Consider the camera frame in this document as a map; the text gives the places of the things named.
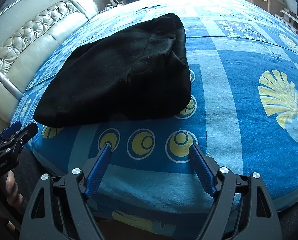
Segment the person's left hand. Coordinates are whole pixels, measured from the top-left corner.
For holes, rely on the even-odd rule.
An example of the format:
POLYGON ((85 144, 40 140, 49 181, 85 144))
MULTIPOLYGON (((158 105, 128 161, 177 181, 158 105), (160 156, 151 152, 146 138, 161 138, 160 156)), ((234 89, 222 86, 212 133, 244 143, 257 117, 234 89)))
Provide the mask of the person's left hand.
MULTIPOLYGON (((19 187, 18 187, 18 184, 16 183, 13 171, 10 170, 5 175, 3 175, 1 177, 1 181, 3 183, 2 193, 7 203, 9 204, 9 206, 13 207, 20 213, 23 213, 24 197, 22 194, 18 192, 19 187)), ((1 208, 0 208, 0 218, 2 218, 4 221, 7 221, 6 225, 8 229, 10 229, 12 232, 16 231, 16 227, 7 219, 6 214, 1 208)))

